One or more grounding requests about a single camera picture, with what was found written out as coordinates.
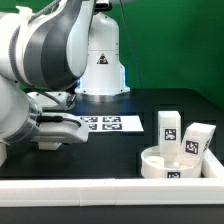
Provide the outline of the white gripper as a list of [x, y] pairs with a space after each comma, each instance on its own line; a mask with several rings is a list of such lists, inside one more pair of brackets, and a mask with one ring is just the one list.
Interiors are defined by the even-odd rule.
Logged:
[[88, 125], [68, 113], [43, 113], [37, 117], [38, 133], [33, 142], [74, 144], [88, 140]]

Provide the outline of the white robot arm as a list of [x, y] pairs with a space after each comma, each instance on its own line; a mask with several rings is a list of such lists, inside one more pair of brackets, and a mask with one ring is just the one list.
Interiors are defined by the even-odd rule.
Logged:
[[118, 26], [104, 12], [111, 3], [54, 0], [34, 13], [19, 7], [0, 12], [0, 143], [82, 143], [88, 125], [66, 112], [46, 113], [24, 93], [66, 91], [76, 83], [83, 95], [126, 92], [119, 60]]

